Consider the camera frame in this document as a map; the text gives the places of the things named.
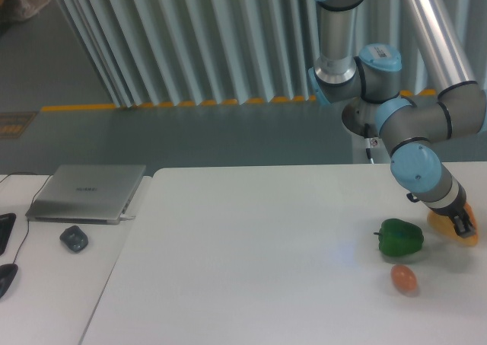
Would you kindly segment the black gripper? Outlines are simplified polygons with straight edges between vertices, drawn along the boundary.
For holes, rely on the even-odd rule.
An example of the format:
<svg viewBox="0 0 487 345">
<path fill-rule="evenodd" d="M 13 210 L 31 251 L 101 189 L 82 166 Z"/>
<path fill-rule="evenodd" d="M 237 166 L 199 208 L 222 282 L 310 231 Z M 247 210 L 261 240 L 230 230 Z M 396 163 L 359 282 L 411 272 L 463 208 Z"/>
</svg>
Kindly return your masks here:
<svg viewBox="0 0 487 345">
<path fill-rule="evenodd" d="M 453 180 L 450 191 L 446 196 L 439 200 L 428 202 L 420 200 L 413 193 L 407 193 L 406 198 L 412 202 L 422 202 L 430 210 L 435 211 L 441 216 L 452 216 L 450 220 L 453 223 L 454 231 L 460 238 L 470 238 L 474 236 L 474 226 L 470 220 L 469 214 L 464 208 L 466 203 L 466 191 L 462 185 Z"/>
</svg>

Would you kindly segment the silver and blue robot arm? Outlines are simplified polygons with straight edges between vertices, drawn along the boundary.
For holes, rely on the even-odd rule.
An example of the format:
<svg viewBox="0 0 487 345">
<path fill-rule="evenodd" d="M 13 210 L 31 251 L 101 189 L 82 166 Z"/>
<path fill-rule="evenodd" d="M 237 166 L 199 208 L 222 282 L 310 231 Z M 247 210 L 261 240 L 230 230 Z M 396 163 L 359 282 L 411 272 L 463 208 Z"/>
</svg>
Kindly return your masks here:
<svg viewBox="0 0 487 345">
<path fill-rule="evenodd" d="M 444 0 L 400 0 L 438 92 L 437 102 L 428 107 L 400 96 L 402 61 L 397 49 L 375 43 L 353 54 L 356 14 L 364 0 L 314 1 L 320 12 L 320 55 L 308 74 L 317 100 L 331 104 L 356 99 L 348 129 L 380 138 L 391 172 L 409 198 L 444 216 L 460 238 L 473 237 L 476 228 L 466 208 L 466 191 L 431 147 L 486 129 L 486 93 L 475 79 Z"/>
</svg>

